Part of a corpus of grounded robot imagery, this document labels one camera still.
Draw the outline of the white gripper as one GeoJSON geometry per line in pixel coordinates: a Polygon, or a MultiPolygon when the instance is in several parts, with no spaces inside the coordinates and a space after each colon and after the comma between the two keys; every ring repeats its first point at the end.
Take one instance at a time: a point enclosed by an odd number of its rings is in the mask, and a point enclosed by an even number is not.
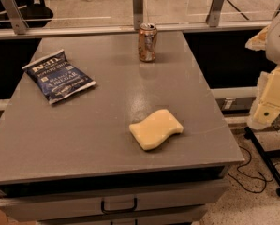
{"type": "Polygon", "coordinates": [[[270,26],[249,38],[245,48],[253,51],[266,50],[267,59],[279,65],[270,73],[260,73],[256,99],[247,118],[250,128],[262,130],[269,127],[280,115],[280,13],[270,26]]]}

